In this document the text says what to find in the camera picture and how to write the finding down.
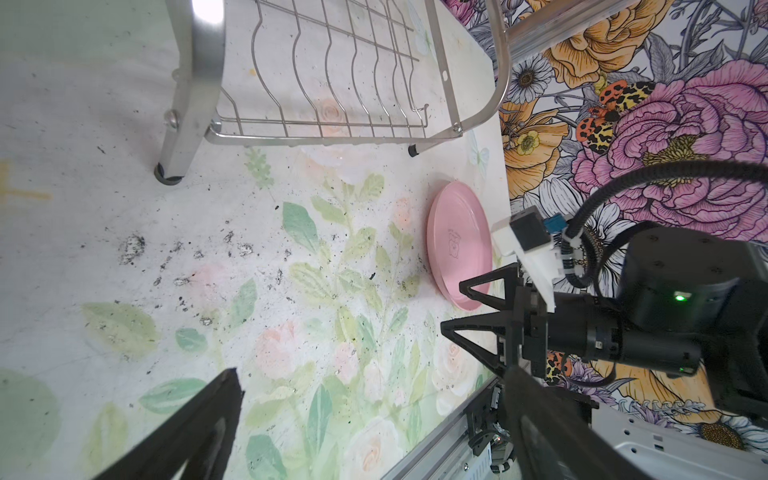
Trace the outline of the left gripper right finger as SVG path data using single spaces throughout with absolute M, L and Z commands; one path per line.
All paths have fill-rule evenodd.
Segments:
M 553 389 L 518 366 L 503 377 L 507 430 L 524 479 L 646 479 L 581 419 Z

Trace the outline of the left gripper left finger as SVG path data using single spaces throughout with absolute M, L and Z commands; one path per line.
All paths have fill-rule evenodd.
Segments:
M 222 479 L 244 391 L 237 370 L 222 371 L 99 479 Z

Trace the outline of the chrome wire dish rack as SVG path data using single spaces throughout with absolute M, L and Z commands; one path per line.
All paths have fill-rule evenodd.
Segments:
M 403 145 L 417 156 L 492 119 L 489 57 L 439 1 L 170 1 L 179 62 L 154 173 L 202 142 Z

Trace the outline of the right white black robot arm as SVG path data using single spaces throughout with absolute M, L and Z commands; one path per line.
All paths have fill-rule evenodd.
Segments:
M 763 479 L 765 457 L 600 407 L 541 385 L 549 352 L 657 370 L 705 371 L 715 405 L 767 424 L 767 271 L 754 245 L 651 221 L 602 250 L 584 236 L 610 198 L 661 180 L 763 184 L 744 162 L 683 161 L 644 167 L 596 190 L 569 221 L 530 207 L 493 229 L 516 262 L 464 280 L 462 295 L 485 314 L 442 323 L 442 334 L 497 376 L 485 424 L 470 445 L 511 448 L 526 479 Z

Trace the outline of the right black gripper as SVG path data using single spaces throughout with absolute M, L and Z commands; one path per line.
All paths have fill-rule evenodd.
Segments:
M 693 376 L 702 361 L 698 342 L 669 333 L 649 333 L 633 326 L 619 310 L 589 295 L 558 294 L 553 313 L 532 287 L 519 285 L 519 264 L 499 267 L 463 280 L 465 297 L 498 310 L 443 321 L 441 334 L 478 360 L 491 373 L 503 377 L 516 364 L 516 339 L 520 357 L 530 362 L 531 374 L 543 378 L 548 354 L 574 354 L 583 360 L 603 360 L 673 376 Z M 502 293 L 492 295 L 493 284 Z M 521 329 L 514 335 L 514 327 Z M 468 337 L 469 333 L 493 336 L 492 350 Z

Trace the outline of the pink round plate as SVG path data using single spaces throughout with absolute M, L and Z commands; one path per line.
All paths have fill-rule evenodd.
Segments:
M 455 307 L 473 311 L 481 303 L 460 292 L 459 284 L 492 270 L 491 235 L 485 211 L 472 189 L 453 181 L 433 200 L 426 224 L 432 277 Z

